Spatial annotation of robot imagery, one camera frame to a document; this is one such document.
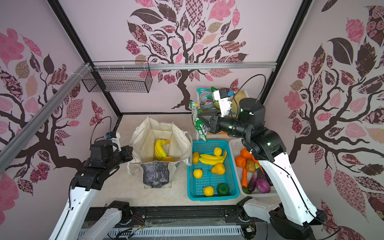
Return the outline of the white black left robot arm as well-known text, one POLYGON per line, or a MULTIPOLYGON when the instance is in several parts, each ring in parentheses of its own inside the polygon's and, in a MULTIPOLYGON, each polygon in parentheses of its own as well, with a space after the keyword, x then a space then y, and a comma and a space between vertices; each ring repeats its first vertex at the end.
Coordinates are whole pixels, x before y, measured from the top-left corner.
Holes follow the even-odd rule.
MULTIPOLYGON (((133 160, 133 148, 120 146, 118 138, 99 140, 90 145, 91 156, 78 170, 69 187, 69 199, 50 236, 51 240, 76 240, 94 200, 120 164, 133 160)), ((132 211, 128 202, 113 201, 102 217, 82 237, 102 240, 122 220, 129 222, 132 211)))

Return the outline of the green candy bag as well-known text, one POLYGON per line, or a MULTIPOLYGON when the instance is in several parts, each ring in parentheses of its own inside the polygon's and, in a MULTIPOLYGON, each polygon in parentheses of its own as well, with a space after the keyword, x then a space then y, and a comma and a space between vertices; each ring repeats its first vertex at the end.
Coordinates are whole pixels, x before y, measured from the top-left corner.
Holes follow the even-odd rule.
POLYGON ((206 142, 209 128, 203 121, 205 119, 199 117, 199 114, 202 114, 203 111, 200 106, 195 102, 190 102, 190 108, 192 110, 192 122, 195 127, 195 130, 197 131, 199 137, 206 142))

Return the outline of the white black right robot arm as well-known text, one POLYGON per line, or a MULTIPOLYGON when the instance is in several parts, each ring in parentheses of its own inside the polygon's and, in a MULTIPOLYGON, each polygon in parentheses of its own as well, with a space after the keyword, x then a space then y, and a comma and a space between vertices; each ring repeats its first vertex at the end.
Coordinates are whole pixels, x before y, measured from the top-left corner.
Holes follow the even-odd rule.
POLYGON ((200 113, 194 110, 193 120, 200 120, 204 129, 216 134, 240 138, 243 146, 259 161, 269 176, 281 202, 267 204, 247 198, 241 203, 250 218, 269 223, 288 240, 315 239, 312 226, 322 225, 326 214, 307 197, 292 169, 289 155, 280 136, 265 127, 265 107, 253 98, 240 100, 238 117, 222 116, 220 112, 200 113))

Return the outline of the yellow pear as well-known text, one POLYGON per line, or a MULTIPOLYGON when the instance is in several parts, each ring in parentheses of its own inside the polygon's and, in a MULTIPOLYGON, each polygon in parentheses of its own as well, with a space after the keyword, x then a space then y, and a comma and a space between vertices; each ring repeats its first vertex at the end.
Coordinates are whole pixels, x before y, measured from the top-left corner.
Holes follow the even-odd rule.
POLYGON ((217 163, 215 166, 211 169, 212 174, 217 174, 217 175, 224 175, 226 173, 226 168, 223 163, 217 163))

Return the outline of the yellow banana bunch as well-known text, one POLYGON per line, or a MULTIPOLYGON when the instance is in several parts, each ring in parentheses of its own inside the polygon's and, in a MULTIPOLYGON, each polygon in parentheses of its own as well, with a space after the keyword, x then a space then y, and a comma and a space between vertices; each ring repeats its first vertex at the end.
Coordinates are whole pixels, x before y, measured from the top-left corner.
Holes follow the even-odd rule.
POLYGON ((161 140, 158 139, 155 143, 155 156, 158 159, 158 161, 162 161, 163 158, 165 158, 167 155, 163 149, 164 145, 168 145, 171 141, 170 140, 161 140))

